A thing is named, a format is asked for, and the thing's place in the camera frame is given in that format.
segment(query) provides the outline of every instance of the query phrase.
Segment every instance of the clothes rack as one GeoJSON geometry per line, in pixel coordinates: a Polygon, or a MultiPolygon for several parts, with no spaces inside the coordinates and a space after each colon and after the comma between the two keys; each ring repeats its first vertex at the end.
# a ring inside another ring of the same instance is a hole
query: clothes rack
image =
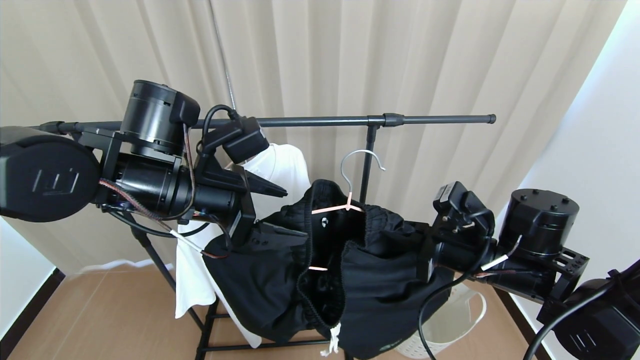
{"type": "MultiPolygon", "coordinates": [[[[214,119],[211,121],[211,128],[220,127],[229,120],[214,119]]],[[[484,123],[493,124],[495,115],[464,115],[464,116],[421,116],[421,117],[405,117],[404,115],[395,113],[386,113],[383,115],[363,116],[363,117],[291,117],[291,118],[264,118],[258,119],[262,127],[305,127],[305,126],[367,126],[367,143],[365,148],[373,151],[376,142],[376,134],[381,127],[396,127],[407,124],[473,124],[484,123]]],[[[198,121],[193,129],[201,129],[204,121],[198,121]]],[[[107,130],[119,130],[121,122],[84,122],[84,123],[62,123],[57,124],[60,130],[82,131],[86,127],[99,127],[107,130]]],[[[362,183],[360,186],[360,202],[365,202],[367,198],[367,190],[369,187],[369,173],[371,171],[371,154],[365,154],[364,165],[362,168],[362,183]]],[[[129,220],[133,220],[130,213],[124,213],[129,220]]],[[[154,262],[163,277],[175,291],[175,279],[165,267],[162,259],[158,255],[154,246],[151,244],[146,233],[135,228],[131,228],[131,232],[140,245],[147,251],[149,257],[154,262]]],[[[231,346],[209,346],[209,338],[215,319],[228,318],[228,314],[217,314],[219,300],[211,304],[207,310],[204,322],[195,313],[193,308],[188,309],[189,315],[193,318],[202,334],[196,349],[195,360],[204,360],[206,353],[217,351],[245,350],[251,349],[249,345],[231,345],[231,346]]],[[[308,341],[292,341],[285,344],[268,343],[261,344],[257,349],[261,348],[279,348],[293,347],[302,345],[316,345],[329,343],[328,340],[308,340],[308,341]]],[[[353,360],[349,354],[344,354],[345,360],[353,360]]]]}

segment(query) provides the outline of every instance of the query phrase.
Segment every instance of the beige curtain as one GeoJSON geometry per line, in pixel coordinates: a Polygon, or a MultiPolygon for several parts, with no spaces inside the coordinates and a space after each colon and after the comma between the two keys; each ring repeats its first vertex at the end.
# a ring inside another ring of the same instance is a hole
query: beige curtain
{"type": "MultiPolygon", "coordinates": [[[[0,121],[119,120],[135,79],[166,83],[204,111],[233,99],[256,117],[495,113],[494,125],[380,129],[375,150],[388,171],[372,169],[368,200],[430,222],[438,187],[459,180],[499,210],[554,133],[624,5],[1,1],[0,121]]],[[[365,129],[355,127],[267,134],[302,149],[312,179],[339,179],[343,155],[365,142],[365,129]]],[[[348,164],[356,184],[361,165],[361,158],[348,164]]],[[[93,206],[51,224],[9,221],[67,273],[147,257],[124,225],[93,206]]],[[[172,262],[175,242],[154,241],[172,262]]]]}

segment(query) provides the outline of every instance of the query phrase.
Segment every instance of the pink hanger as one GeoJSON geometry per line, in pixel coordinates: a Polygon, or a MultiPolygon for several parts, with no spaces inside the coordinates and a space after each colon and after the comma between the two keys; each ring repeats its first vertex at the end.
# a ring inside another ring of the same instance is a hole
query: pink hanger
{"type": "Polygon", "coordinates": [[[356,152],[366,152],[373,155],[373,157],[376,158],[376,161],[378,162],[378,167],[380,168],[380,170],[387,171],[385,168],[382,167],[382,164],[380,163],[380,158],[378,157],[378,155],[376,155],[375,152],[371,150],[364,150],[364,149],[351,151],[349,154],[347,154],[345,157],[342,158],[342,162],[340,163],[340,173],[342,174],[342,177],[347,181],[347,184],[349,184],[349,195],[347,195],[347,203],[345,205],[332,206],[330,208],[315,209],[311,211],[311,214],[320,214],[320,213],[326,213],[328,211],[341,210],[341,209],[345,209],[346,211],[357,210],[360,212],[364,212],[363,209],[360,209],[357,206],[351,205],[351,197],[353,196],[353,185],[351,184],[351,181],[349,180],[347,175],[345,175],[344,173],[344,160],[347,160],[348,157],[355,154],[356,152]]]}

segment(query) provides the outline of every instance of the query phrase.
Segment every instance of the plastic basket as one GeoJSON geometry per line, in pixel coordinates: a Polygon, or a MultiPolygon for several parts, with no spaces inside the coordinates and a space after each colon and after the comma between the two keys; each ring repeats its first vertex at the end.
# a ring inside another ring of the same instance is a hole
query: plastic basket
{"type": "MultiPolygon", "coordinates": [[[[462,339],[482,320],[486,313],[486,299],[484,296],[463,284],[451,289],[449,300],[422,326],[424,339],[429,344],[429,349],[435,355],[462,339]],[[469,300],[474,296],[480,296],[482,311],[475,319],[471,317],[469,300]]],[[[396,351],[411,359],[427,359],[429,354],[422,346],[420,335],[415,334],[396,347],[396,351]]]]}

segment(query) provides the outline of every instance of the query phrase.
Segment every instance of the white t-shirt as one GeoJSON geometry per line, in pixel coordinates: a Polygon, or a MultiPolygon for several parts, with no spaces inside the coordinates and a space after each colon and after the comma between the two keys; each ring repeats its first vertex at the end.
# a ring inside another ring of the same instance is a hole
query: white t-shirt
{"type": "MultiPolygon", "coordinates": [[[[304,156],[293,145],[271,144],[268,149],[248,161],[244,169],[281,186],[288,193],[286,197],[252,193],[256,220],[268,217],[279,211],[282,206],[294,204],[302,199],[305,191],[311,186],[304,156]]],[[[178,226],[178,232],[195,230],[201,225],[201,222],[190,221],[188,225],[178,226]]],[[[222,235],[220,228],[210,224],[203,231],[190,236],[189,240],[204,249],[213,238],[219,235],[222,235]]],[[[213,304],[217,295],[249,345],[254,348],[260,345],[262,338],[247,331],[238,321],[224,294],[211,277],[202,260],[202,255],[181,241],[178,241],[176,248],[175,280],[176,318],[184,315],[191,306],[213,304]]]]}

